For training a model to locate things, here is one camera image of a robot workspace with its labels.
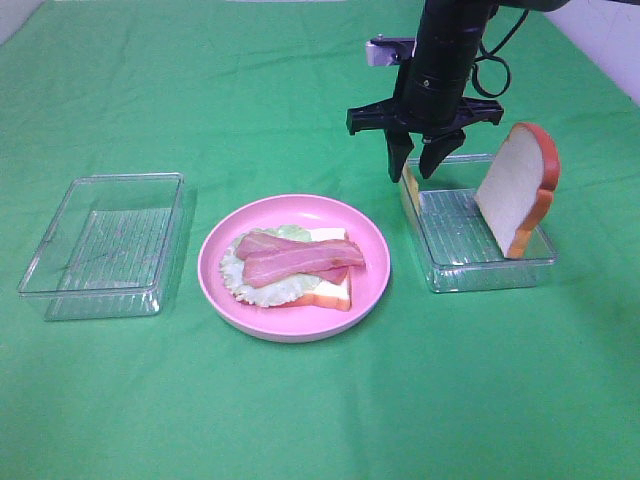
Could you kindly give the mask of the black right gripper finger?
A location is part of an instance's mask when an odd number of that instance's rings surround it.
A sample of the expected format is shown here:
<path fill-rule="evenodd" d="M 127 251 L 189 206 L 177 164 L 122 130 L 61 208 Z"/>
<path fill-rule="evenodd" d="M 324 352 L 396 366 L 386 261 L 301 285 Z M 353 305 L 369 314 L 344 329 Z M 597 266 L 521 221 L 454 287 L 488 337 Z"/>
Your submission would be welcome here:
<path fill-rule="evenodd" d="M 393 183 L 400 180 L 406 160 L 414 148 L 410 134 L 405 131 L 386 130 L 388 174 Z"/>
<path fill-rule="evenodd" d="M 419 159 L 419 171 L 422 178 L 430 178 L 444 159 L 463 145 L 465 139 L 466 135 L 462 129 L 439 136 L 424 136 L 422 138 L 423 149 Z"/>

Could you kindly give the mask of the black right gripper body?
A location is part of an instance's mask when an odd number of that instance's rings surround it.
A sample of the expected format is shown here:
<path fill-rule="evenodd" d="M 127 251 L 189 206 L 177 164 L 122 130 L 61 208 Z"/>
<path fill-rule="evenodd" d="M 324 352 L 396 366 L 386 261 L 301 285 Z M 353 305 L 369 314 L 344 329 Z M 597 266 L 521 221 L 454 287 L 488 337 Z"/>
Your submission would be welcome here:
<path fill-rule="evenodd" d="M 503 108 L 496 100 L 426 95 L 392 97 L 347 110 L 350 135 L 365 130 L 418 133 L 435 138 L 478 122 L 498 125 Z"/>

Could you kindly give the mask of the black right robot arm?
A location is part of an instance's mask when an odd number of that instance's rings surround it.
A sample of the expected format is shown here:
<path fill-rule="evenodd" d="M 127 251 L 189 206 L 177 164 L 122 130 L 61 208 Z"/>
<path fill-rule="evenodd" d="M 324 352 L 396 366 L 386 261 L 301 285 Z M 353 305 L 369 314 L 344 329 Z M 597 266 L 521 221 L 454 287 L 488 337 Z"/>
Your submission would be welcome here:
<path fill-rule="evenodd" d="M 463 95 L 493 10 L 488 1 L 427 1 L 414 38 L 378 35 L 366 43 L 371 66 L 399 67 L 396 83 L 390 98 L 348 109 L 346 126 L 351 135 L 384 132 L 392 181 L 414 148 L 412 133 L 423 137 L 420 172 L 428 178 L 462 146 L 465 127 L 501 121 L 497 101 Z"/>

